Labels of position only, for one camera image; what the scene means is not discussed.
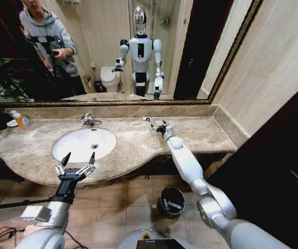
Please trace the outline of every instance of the soap bottle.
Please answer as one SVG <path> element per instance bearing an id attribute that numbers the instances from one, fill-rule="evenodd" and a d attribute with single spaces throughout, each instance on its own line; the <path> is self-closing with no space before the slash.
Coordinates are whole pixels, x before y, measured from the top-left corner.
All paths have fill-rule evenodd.
<path id="1" fill-rule="evenodd" d="M 22 129 L 27 129 L 33 124 L 30 119 L 20 114 L 16 110 L 11 110 L 10 114 L 16 120 L 16 123 L 18 123 L 19 127 L 21 127 Z"/>

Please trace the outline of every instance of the white toilet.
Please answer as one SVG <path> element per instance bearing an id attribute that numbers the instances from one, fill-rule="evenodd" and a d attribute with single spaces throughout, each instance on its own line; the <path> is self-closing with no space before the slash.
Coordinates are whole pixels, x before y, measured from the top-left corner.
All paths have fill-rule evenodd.
<path id="1" fill-rule="evenodd" d="M 103 66 L 101 69 L 101 80 L 107 92 L 118 92 L 120 72 L 112 72 L 113 66 Z"/>

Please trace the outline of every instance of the gold mirror frame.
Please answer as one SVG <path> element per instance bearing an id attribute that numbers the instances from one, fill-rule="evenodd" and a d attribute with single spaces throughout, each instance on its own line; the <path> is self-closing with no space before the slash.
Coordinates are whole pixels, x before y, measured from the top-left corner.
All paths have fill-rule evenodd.
<path id="1" fill-rule="evenodd" d="M 242 25 L 234 39 L 230 51 L 222 65 L 222 68 L 217 76 L 217 79 L 210 91 L 210 94 L 205 100 L 144 100 L 144 101 L 101 101 L 101 102 L 74 102 L 74 101 L 60 101 L 60 102 L 21 102 L 21 103 L 0 103 L 0 108 L 19 108 L 19 107 L 70 107 L 70 106 L 113 106 L 113 105 L 200 105 L 211 104 L 228 69 L 230 68 L 233 59 L 240 48 L 251 23 L 256 16 L 256 13 L 263 0 L 253 0 L 248 9 L 248 12 L 242 22 Z"/>

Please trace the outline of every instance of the humanoid robot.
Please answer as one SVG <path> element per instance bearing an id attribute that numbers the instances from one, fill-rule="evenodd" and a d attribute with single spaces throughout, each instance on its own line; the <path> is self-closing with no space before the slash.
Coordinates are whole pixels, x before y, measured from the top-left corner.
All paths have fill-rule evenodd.
<path id="1" fill-rule="evenodd" d="M 112 71 L 123 71 L 126 65 L 126 57 L 130 50 L 130 56 L 133 61 L 134 73 L 132 75 L 133 93 L 144 96 L 148 90 L 150 82 L 150 74 L 148 71 L 148 63 L 154 53 L 154 62 L 157 68 L 154 80 L 153 99 L 158 100 L 161 92 L 163 91 L 163 78 L 164 73 L 160 70 L 161 49 L 162 44 L 159 39 L 153 43 L 150 38 L 145 34 L 145 27 L 147 16 L 143 7 L 138 6 L 134 11 L 134 23 L 136 25 L 137 34 L 128 42 L 126 39 L 120 41 L 120 58 L 116 59 L 116 68 Z"/>

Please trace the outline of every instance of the dark wooden door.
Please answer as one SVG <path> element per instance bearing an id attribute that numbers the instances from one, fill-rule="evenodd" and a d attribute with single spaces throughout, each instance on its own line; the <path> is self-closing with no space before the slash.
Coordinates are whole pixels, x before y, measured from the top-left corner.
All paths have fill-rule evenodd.
<path id="1" fill-rule="evenodd" d="M 239 218 L 298 248 L 298 93 L 208 181 Z"/>
<path id="2" fill-rule="evenodd" d="M 174 92 L 175 100 L 195 100 L 215 52 L 233 0 L 194 0 Z"/>
<path id="3" fill-rule="evenodd" d="M 38 100 L 53 100 L 49 72 L 20 29 L 20 0 L 0 0 L 0 58 L 8 59 L 17 77 L 24 80 L 27 95 Z"/>

